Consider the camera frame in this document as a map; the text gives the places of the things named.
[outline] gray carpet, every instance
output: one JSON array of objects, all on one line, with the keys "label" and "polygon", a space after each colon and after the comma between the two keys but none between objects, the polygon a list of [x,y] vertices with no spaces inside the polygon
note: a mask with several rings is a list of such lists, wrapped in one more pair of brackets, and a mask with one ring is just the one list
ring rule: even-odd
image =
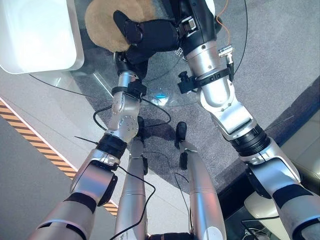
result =
[{"label": "gray carpet", "polygon": [[[246,12],[244,1],[229,2],[227,11],[221,17],[231,33],[237,68],[244,49]],[[224,3],[224,0],[215,1],[216,12],[223,8]],[[79,7],[80,1],[76,1],[76,4]],[[235,89],[237,98],[263,128],[280,116],[319,76],[319,5],[318,0],[247,1],[248,39],[243,61],[235,74]],[[165,16],[159,2],[157,6],[158,15]],[[118,77],[113,68],[111,53],[96,47],[88,38],[84,41],[84,36],[82,41],[86,62],[73,75],[83,93],[96,97],[90,97],[88,101],[98,110],[109,104],[111,98],[93,77],[93,73],[99,73],[111,88],[117,84]],[[224,46],[226,39],[226,33],[221,30],[218,46]],[[171,114],[172,121],[167,126],[147,129],[145,155],[149,168],[176,186],[173,171],[187,175],[179,170],[179,153],[173,142],[176,124],[185,121],[188,125],[187,138],[198,147],[220,192],[243,172],[244,165],[237,160],[235,150],[214,127],[210,115],[194,103],[195,94],[179,93],[178,74],[187,69],[187,63],[174,52],[157,53],[149,61],[148,73],[143,81],[148,87],[147,98],[156,101],[158,95],[167,97],[164,108]],[[166,121],[163,113],[143,104],[140,115],[147,125]],[[100,116],[106,122],[110,114],[104,112]],[[181,185],[188,192],[187,183],[181,180]]]}]

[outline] glass table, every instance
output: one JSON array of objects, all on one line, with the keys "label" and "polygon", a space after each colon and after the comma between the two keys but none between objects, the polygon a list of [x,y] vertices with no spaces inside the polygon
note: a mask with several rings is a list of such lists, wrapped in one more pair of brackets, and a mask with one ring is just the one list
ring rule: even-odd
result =
[{"label": "glass table", "polygon": [[[118,76],[113,64],[113,53],[96,46],[88,36],[84,19],[86,8],[90,2],[90,0],[75,1],[85,58],[83,66],[75,71],[39,72],[34,73],[33,76],[54,87],[111,103],[111,90],[118,85]],[[224,0],[215,1],[217,13],[223,8],[224,4]],[[221,18],[231,34],[231,43],[235,49],[233,58],[234,70],[236,71],[246,41],[247,20],[244,2],[240,4],[230,1]],[[224,47],[226,42],[227,34],[222,28],[217,36],[218,49]],[[182,71],[188,71],[190,75],[182,50],[158,52],[152,56],[149,60],[147,75],[142,82],[147,86],[146,99],[157,105],[168,107],[195,103],[196,98],[193,92],[181,94],[179,91],[177,86],[177,83],[180,82],[178,74]]]},{"label": "glass table", "polygon": [[[156,5],[162,8],[160,18],[166,18],[165,8],[161,0]],[[84,51],[84,64],[75,71],[40,72],[32,75],[40,81],[84,95],[95,111],[105,108],[112,103],[112,88],[118,85],[117,73],[113,63],[113,53],[107,49],[96,46],[89,38],[85,25],[85,12],[91,0],[75,0],[80,35]],[[216,12],[220,12],[225,4],[224,0],[215,0]],[[236,71],[241,62],[247,35],[246,7],[244,1],[229,1],[227,10],[222,14],[223,23],[227,26],[231,36],[231,43],[235,49],[234,70]],[[222,48],[227,44],[227,34],[224,29],[217,35],[217,47]],[[209,114],[196,103],[196,94],[189,92],[181,94],[178,88],[179,73],[189,71],[188,64],[183,58],[182,51],[158,52],[149,59],[148,71],[142,83],[147,86],[145,98],[159,106],[164,107],[172,116],[170,124],[160,127],[146,128],[146,140],[144,142],[145,156],[148,158],[148,166],[154,173],[167,182],[177,187],[174,172],[179,169],[179,151],[174,147],[175,125],[179,121],[186,121],[189,126],[189,136],[192,143],[204,154],[203,161],[210,166],[209,173],[214,181],[217,191],[225,188],[233,179],[229,174],[224,174],[237,157],[234,151],[226,149],[221,142],[221,134],[214,130]],[[154,125],[167,121],[167,116],[153,106],[142,102],[140,115],[146,125]],[[111,116],[110,111],[99,113],[104,123]],[[237,174],[243,169],[236,167]],[[189,186],[181,181],[183,191],[189,192]]]}]

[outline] black cable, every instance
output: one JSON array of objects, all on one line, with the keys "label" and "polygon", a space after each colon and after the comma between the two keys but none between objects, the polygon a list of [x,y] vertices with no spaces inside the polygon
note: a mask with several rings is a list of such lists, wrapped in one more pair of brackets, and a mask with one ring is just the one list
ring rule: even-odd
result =
[{"label": "black cable", "polygon": [[247,9],[247,2],[246,0],[244,0],[244,6],[245,6],[245,18],[246,18],[246,31],[245,31],[245,41],[244,41],[244,49],[243,49],[243,53],[242,53],[242,57],[240,59],[239,65],[236,68],[236,70],[234,71],[234,74],[236,74],[236,72],[238,71],[241,63],[242,63],[242,59],[244,59],[244,55],[245,55],[245,51],[246,51],[246,47],[247,47],[247,38],[248,38],[248,9]]},{"label": "black cable", "polygon": [[128,172],[127,170],[125,170],[125,169],[124,169],[123,167],[121,167],[120,165],[118,165],[118,168],[122,169],[126,174],[129,174],[130,176],[132,176],[132,177],[134,177],[134,178],[136,178],[136,179],[139,179],[139,180],[141,180],[142,182],[148,184],[149,186],[151,186],[151,187],[153,188],[153,191],[152,191],[152,193],[150,194],[150,196],[148,197],[148,199],[145,201],[145,204],[144,204],[144,207],[143,207],[143,211],[142,211],[140,220],[139,220],[137,223],[135,223],[135,224],[127,227],[126,229],[124,229],[124,230],[122,230],[122,231],[120,231],[120,232],[118,232],[116,235],[114,235],[113,237],[111,237],[110,240],[115,239],[116,237],[120,236],[121,234],[125,233],[126,231],[134,228],[135,226],[137,226],[137,225],[139,225],[139,224],[141,223],[142,219],[144,218],[145,212],[146,212],[147,204],[148,204],[150,198],[152,197],[152,195],[153,195],[153,194],[155,193],[155,191],[156,191],[156,187],[153,186],[151,183],[145,181],[144,179],[142,179],[142,178],[140,178],[140,177],[138,177],[138,176],[136,176],[136,175],[131,174],[130,172]]},{"label": "black cable", "polygon": [[110,109],[110,108],[112,108],[112,104],[111,104],[110,106],[107,106],[107,107],[104,107],[104,108],[102,108],[102,109],[100,109],[100,110],[95,111],[94,114],[93,114],[93,121],[94,121],[101,129],[103,129],[103,130],[105,130],[105,131],[106,131],[107,129],[106,129],[105,127],[103,127],[103,126],[98,122],[96,116],[97,116],[98,113],[100,113],[100,112],[102,112],[102,111],[105,111],[105,110],[108,110],[108,109]]},{"label": "black cable", "polygon": [[253,236],[255,240],[259,240],[256,235],[250,230],[247,225],[245,225],[246,222],[256,222],[256,221],[263,221],[263,220],[271,220],[271,219],[277,219],[279,216],[271,216],[271,217],[262,217],[262,218],[251,218],[251,219],[243,219],[241,220],[242,226]]},{"label": "black cable", "polygon": [[74,136],[74,137],[77,138],[77,139],[85,140],[85,141],[87,141],[87,142],[89,142],[89,143],[93,143],[93,144],[95,144],[95,145],[98,145],[98,144],[99,144],[99,143],[96,142],[96,141],[91,141],[91,140],[89,140],[89,139],[86,139],[86,138],[83,138],[83,137],[80,137],[80,136]]},{"label": "black cable", "polygon": [[51,85],[51,84],[49,84],[49,83],[47,83],[45,81],[40,80],[39,78],[37,78],[37,77],[35,77],[35,76],[31,75],[31,74],[29,74],[29,76],[34,78],[35,80],[43,83],[43,84],[46,84],[46,85],[48,85],[50,87],[53,87],[53,88],[56,88],[56,89],[60,89],[60,90],[63,90],[63,91],[66,91],[66,92],[69,92],[69,93],[72,93],[72,94],[78,94],[80,96],[84,96],[84,97],[87,97],[87,98],[99,99],[99,100],[103,100],[103,101],[108,101],[109,102],[109,100],[101,98],[101,97],[89,96],[89,95],[86,95],[86,94],[83,94],[83,93],[79,93],[79,92],[76,92],[76,91],[71,91],[71,90],[68,90],[68,89],[64,89],[62,87]]},{"label": "black cable", "polygon": [[[144,153],[146,153],[146,154],[159,154],[159,155],[164,156],[164,157],[166,158],[166,160],[167,160],[169,169],[172,170],[171,167],[170,167],[169,158],[168,158],[167,155],[163,154],[162,152],[158,152],[158,151],[144,151]],[[178,185],[178,187],[179,187],[179,189],[180,189],[180,192],[181,192],[181,195],[182,195],[184,204],[185,204],[186,209],[187,209],[187,212],[188,212],[188,218],[189,218],[189,220],[190,220],[189,226],[191,226],[191,228],[192,228],[191,209],[188,209],[188,205],[187,205],[187,203],[186,203],[185,197],[184,197],[184,195],[183,195],[183,193],[182,193],[182,189],[181,189],[181,187],[180,187],[180,185],[179,185],[179,183],[178,183],[178,180],[177,180],[177,178],[176,178],[176,175],[179,175],[179,176],[183,177],[183,178],[187,181],[187,183],[189,183],[189,180],[188,180],[185,176],[183,176],[182,174],[180,174],[180,173],[177,173],[177,172],[174,173],[174,178],[175,178],[176,184]]]},{"label": "black cable", "polygon": [[279,126],[279,125],[283,124],[284,122],[286,122],[286,121],[288,121],[288,120],[290,120],[290,119],[292,119],[292,118],[294,118],[294,117],[295,117],[295,115],[292,115],[292,116],[290,116],[290,117],[287,117],[286,119],[283,119],[283,120],[275,123],[274,125],[271,125],[271,126],[267,127],[264,131],[266,132],[266,131],[268,131],[268,130],[276,127],[276,126]]},{"label": "black cable", "polygon": [[186,211],[187,211],[187,213],[188,213],[188,219],[190,219],[190,221],[188,221],[188,227],[189,227],[189,231],[190,231],[191,228],[192,228],[191,213],[189,213],[189,208],[188,208],[188,205],[187,205],[185,196],[184,196],[184,194],[183,194],[183,192],[182,192],[182,190],[181,190],[180,184],[179,184],[179,182],[178,182],[177,175],[183,177],[183,178],[187,181],[187,183],[189,183],[189,181],[188,181],[188,179],[187,179],[185,176],[181,175],[180,173],[177,173],[177,172],[174,173],[174,178],[175,178],[176,184],[178,184],[180,193],[181,193],[181,195],[182,195],[182,198],[183,198],[183,201],[184,201],[184,204],[185,204],[185,207],[186,207]]},{"label": "black cable", "polygon": [[149,101],[149,100],[147,100],[147,99],[145,99],[143,97],[141,99],[143,101],[147,102],[148,104],[151,104],[152,106],[156,107],[157,109],[160,109],[162,112],[164,112],[169,117],[169,120],[166,121],[166,122],[144,126],[145,128],[157,127],[157,126],[165,125],[165,124],[168,124],[168,123],[171,122],[171,116],[166,110],[164,110],[162,107],[159,107],[158,105],[154,104],[153,102],[151,102],[151,101]]},{"label": "black cable", "polygon": [[146,82],[146,83],[149,83],[149,82],[152,82],[152,81],[154,81],[154,80],[161,79],[162,77],[164,77],[165,75],[167,75],[168,73],[170,73],[171,70],[174,69],[174,68],[178,65],[178,63],[180,62],[180,60],[181,60],[181,58],[179,57],[178,61],[176,61],[176,63],[175,63],[168,71],[166,71],[165,73],[161,74],[160,76],[157,76],[157,77],[155,77],[155,78],[152,78],[151,80],[146,80],[145,82]]}]

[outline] plush toy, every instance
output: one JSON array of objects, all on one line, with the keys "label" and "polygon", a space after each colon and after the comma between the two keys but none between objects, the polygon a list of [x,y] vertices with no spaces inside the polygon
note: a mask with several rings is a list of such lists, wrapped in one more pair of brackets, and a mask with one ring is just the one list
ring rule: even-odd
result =
[{"label": "plush toy", "polygon": [[113,14],[125,13],[136,22],[156,19],[153,0],[93,0],[85,13],[85,25],[91,40],[111,52],[129,48],[125,37],[116,26]]}]

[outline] yellow and black striped tape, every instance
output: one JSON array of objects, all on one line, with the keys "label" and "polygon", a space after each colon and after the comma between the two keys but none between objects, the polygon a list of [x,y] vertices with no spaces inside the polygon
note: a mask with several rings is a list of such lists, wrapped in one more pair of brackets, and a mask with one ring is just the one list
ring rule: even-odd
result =
[{"label": "yellow and black striped tape", "polygon": [[[24,121],[3,99],[0,98],[0,116],[3,117],[14,129],[29,141],[52,164],[73,179],[77,171],[69,162],[58,153],[26,121]],[[118,207],[113,202],[108,202],[103,207],[112,215],[117,216]]]}]

